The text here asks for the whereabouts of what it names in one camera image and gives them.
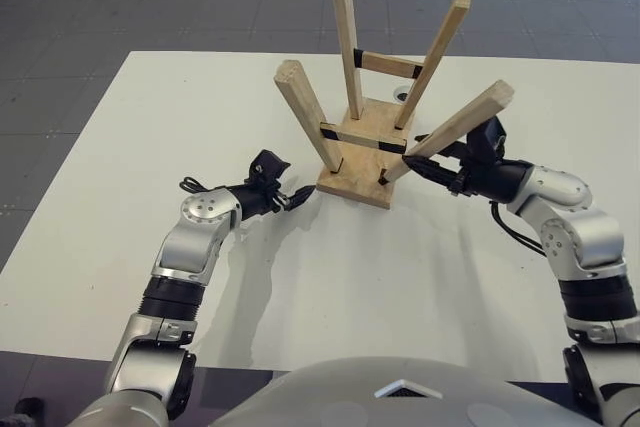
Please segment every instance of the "white tabletop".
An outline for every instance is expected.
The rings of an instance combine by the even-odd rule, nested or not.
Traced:
[[[183,176],[239,183],[268,148],[293,164],[288,189],[315,181],[320,159],[272,81],[286,58],[303,62],[338,122],[346,108],[339,56],[129,56],[0,276],[0,349],[110,359],[177,221]],[[590,184],[625,231],[640,292],[640,66],[445,58],[413,133],[429,132],[498,78],[516,90],[500,116],[508,157]],[[374,98],[391,100],[406,83],[363,72]],[[390,211],[316,193],[230,236],[194,350],[202,366],[290,370],[402,355],[507,380],[563,381],[571,341],[562,314],[545,260],[502,233],[486,200],[453,198],[409,174]]]

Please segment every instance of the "gray floor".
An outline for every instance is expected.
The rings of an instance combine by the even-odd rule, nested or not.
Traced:
[[[359,46],[422,54],[449,1],[355,0]],[[638,2],[474,0],[449,54],[637,63]],[[131,50],[338,43],[331,0],[0,0],[0,270]],[[21,362],[29,385],[35,358]]]

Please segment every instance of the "wooden plank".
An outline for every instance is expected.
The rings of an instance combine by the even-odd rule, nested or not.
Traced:
[[[401,137],[406,140],[413,119],[409,119],[404,130],[395,130],[393,119],[400,108],[399,104],[365,98],[361,119],[351,119],[347,111],[341,128]],[[343,155],[340,172],[332,174],[329,169],[323,169],[318,177],[318,190],[389,209],[395,184],[382,186],[378,183],[378,178],[380,170],[388,168],[396,159],[400,159],[400,156],[360,145],[338,143]]]
[[[413,111],[416,109],[416,106],[420,101],[420,97],[424,94],[427,85],[429,85],[433,74],[438,68],[438,64],[440,64],[440,60],[442,60],[442,56],[447,50],[449,42],[453,39],[456,30],[458,30],[460,23],[464,19],[464,16],[467,14],[470,7],[471,0],[453,0],[451,3],[449,12],[447,12],[446,17],[440,26],[438,35],[436,35],[436,38],[433,40],[429,53],[424,59],[422,71],[411,86],[411,90],[407,95],[404,107],[396,118],[395,125],[397,129],[401,129],[405,126],[409,117],[411,117],[411,114],[413,114]]]
[[[392,135],[349,130],[326,122],[320,122],[320,132],[322,132],[325,139],[349,142],[350,144],[362,145],[370,149],[379,149],[396,154],[404,154],[407,150],[407,139]]]
[[[307,74],[297,60],[285,60],[273,78],[278,89],[291,107],[307,137],[331,172],[340,170],[342,154],[335,142],[330,142],[320,133],[320,122],[327,119],[320,107]]]
[[[358,46],[353,0],[333,0],[333,9],[336,14],[338,39],[340,40],[340,51],[342,52],[349,112],[352,119],[359,119],[362,113],[363,99],[360,71],[356,68],[353,58],[353,51]]]
[[[383,74],[397,75],[406,79],[415,79],[415,73],[422,69],[422,64],[391,55],[364,51],[362,52],[361,68]]]
[[[511,102],[513,93],[514,90],[509,84],[498,80],[436,128],[431,135],[417,143],[406,155],[422,155],[429,158],[437,154],[502,111]],[[409,167],[402,161],[402,158],[396,158],[393,165],[380,177],[380,180],[383,183],[385,181],[393,183],[409,171]]]

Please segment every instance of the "black tape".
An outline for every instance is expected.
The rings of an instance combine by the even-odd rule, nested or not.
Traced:
[[[378,148],[385,152],[393,152],[394,154],[404,154],[407,150],[406,145],[390,144],[389,142],[378,141]]]
[[[320,132],[322,132],[322,136],[325,139],[329,139],[329,140],[340,140],[338,138],[338,134],[331,130],[331,129],[323,129],[322,127],[320,127]]]
[[[362,55],[364,54],[364,50],[353,49],[353,62],[356,64],[356,68],[362,68]]]

